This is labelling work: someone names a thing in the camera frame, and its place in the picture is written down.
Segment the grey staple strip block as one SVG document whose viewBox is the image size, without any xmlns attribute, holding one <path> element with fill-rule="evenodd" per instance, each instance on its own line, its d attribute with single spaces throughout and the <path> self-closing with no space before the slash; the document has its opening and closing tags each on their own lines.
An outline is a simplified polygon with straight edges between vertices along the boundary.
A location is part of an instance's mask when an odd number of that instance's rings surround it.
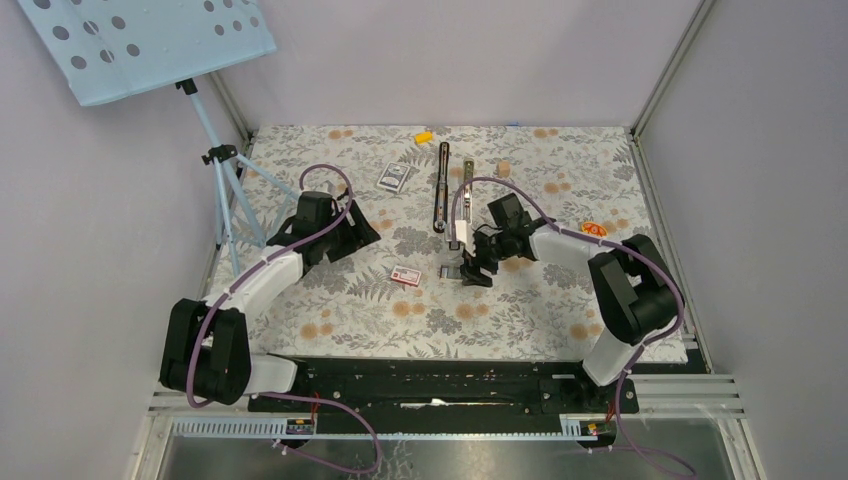
<svg viewBox="0 0 848 480">
<path fill-rule="evenodd" d="M 439 277 L 450 280 L 462 279 L 461 268 L 459 266 L 443 265 L 440 267 Z"/>
</svg>

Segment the black stapler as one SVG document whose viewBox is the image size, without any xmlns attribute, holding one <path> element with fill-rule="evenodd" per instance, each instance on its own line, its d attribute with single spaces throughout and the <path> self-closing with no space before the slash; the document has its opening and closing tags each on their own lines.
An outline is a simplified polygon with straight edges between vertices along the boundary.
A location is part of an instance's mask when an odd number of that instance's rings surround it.
<svg viewBox="0 0 848 480">
<path fill-rule="evenodd" d="M 443 233 L 447 225 L 447 202 L 448 202 L 448 164 L 450 158 L 450 145 L 441 142 L 438 149 L 437 179 L 434 197 L 433 230 Z"/>
</svg>

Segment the red white staple box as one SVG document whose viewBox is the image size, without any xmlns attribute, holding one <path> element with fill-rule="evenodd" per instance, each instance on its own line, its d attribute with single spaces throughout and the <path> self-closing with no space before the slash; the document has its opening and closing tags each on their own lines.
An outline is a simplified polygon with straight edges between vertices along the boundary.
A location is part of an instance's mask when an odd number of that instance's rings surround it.
<svg viewBox="0 0 848 480">
<path fill-rule="evenodd" d="M 392 281 L 413 287 L 420 285 L 422 276 L 421 271 L 402 266 L 395 266 L 390 273 Z"/>
</svg>

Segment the beige oblong plastic case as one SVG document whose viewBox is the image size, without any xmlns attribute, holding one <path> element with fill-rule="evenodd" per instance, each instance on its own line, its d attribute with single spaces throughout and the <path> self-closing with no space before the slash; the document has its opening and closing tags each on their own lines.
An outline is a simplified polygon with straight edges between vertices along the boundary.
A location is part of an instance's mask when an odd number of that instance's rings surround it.
<svg viewBox="0 0 848 480">
<path fill-rule="evenodd" d="M 462 204 L 461 213 L 462 219 L 468 224 L 472 222 L 472 205 L 473 205 L 473 185 L 469 181 L 474 177 L 475 162 L 473 160 L 465 160 L 463 162 L 463 183 L 468 183 L 462 188 Z"/>
</svg>

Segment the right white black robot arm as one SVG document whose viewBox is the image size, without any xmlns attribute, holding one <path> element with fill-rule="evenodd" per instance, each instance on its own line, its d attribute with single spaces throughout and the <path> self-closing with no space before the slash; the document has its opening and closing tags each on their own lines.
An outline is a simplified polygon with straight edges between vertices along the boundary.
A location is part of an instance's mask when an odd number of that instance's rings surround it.
<svg viewBox="0 0 848 480">
<path fill-rule="evenodd" d="M 586 377 L 575 382 L 573 396 L 583 410 L 601 410 L 613 398 L 612 383 L 685 310 L 656 245 L 645 235 L 616 243 L 569 230 L 546 214 L 532 217 L 516 194 L 494 200 L 488 208 L 493 225 L 474 230 L 457 220 L 451 231 L 452 246 L 463 250 L 464 284 L 491 286 L 500 264 L 510 258 L 589 276 L 604 330 L 581 362 Z"/>
</svg>

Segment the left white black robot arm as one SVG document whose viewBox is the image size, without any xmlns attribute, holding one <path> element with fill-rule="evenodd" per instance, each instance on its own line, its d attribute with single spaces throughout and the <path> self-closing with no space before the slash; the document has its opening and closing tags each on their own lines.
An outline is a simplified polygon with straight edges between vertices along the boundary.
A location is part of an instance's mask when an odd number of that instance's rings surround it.
<svg viewBox="0 0 848 480">
<path fill-rule="evenodd" d="M 202 300 L 172 308 L 159 382 L 185 393 L 189 405 L 232 405 L 245 395 L 271 393 L 288 411 L 309 401 L 310 385 L 295 361 L 251 350 L 248 323 L 323 260 L 336 262 L 379 241 L 349 192 L 307 191 L 259 259 L 232 284 Z"/>
</svg>

